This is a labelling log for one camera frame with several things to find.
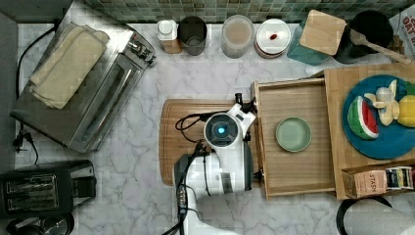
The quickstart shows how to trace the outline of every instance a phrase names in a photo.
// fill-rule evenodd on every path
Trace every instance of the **blue light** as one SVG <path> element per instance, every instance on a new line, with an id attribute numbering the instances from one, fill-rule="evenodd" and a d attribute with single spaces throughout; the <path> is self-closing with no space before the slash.
<path id="1" fill-rule="evenodd" d="M 223 128 L 223 127 L 219 127 L 219 128 L 217 129 L 217 132 L 219 132 L 219 134 L 223 134 L 223 133 L 225 133 L 225 128 Z"/>

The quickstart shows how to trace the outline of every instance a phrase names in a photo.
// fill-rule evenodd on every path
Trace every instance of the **yellow toy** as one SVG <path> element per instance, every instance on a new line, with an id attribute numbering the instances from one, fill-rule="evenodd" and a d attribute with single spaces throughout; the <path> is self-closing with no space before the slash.
<path id="1" fill-rule="evenodd" d="M 397 119 L 399 124 L 415 127 L 415 95 L 406 95 L 399 101 L 400 115 Z"/>

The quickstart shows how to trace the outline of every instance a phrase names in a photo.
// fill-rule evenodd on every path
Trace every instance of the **toy fruit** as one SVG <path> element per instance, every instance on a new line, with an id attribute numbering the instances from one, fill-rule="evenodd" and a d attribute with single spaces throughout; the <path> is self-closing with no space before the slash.
<path id="1" fill-rule="evenodd" d="M 393 80 L 388 87 L 381 87 L 376 91 L 376 95 L 366 93 L 364 96 L 372 101 L 373 107 L 378 109 L 379 119 L 381 123 L 388 126 L 394 119 L 398 119 L 400 108 L 395 100 L 396 96 L 396 80 Z"/>
<path id="2" fill-rule="evenodd" d="M 378 125 L 367 102 L 361 96 L 356 97 L 348 108 L 347 121 L 354 134 L 362 139 L 376 139 L 379 136 Z"/>
<path id="3" fill-rule="evenodd" d="M 399 124 L 415 127 L 415 95 L 407 95 L 399 101 L 400 115 L 397 119 Z"/>

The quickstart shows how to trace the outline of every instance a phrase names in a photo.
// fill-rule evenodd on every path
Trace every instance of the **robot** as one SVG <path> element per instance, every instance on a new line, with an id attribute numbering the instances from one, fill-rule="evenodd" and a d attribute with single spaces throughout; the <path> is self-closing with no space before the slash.
<path id="1" fill-rule="evenodd" d="M 164 234 L 237 234 L 203 223 L 197 209 L 197 201 L 202 197 L 251 190 L 254 166 L 247 141 L 248 129 L 255 120 L 255 101 L 243 104 L 238 93 L 236 102 L 227 113 L 214 114 L 205 124 L 205 140 L 212 151 L 207 152 L 199 141 L 194 154 L 182 156 L 174 166 L 179 222 Z"/>

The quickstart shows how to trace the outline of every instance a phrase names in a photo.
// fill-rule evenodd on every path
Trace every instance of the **wooden lid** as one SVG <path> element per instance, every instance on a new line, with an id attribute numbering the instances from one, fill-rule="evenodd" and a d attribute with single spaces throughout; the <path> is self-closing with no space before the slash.
<path id="1" fill-rule="evenodd" d="M 311 10 L 300 39 L 300 45 L 334 56 L 345 31 L 346 22 L 322 12 Z"/>

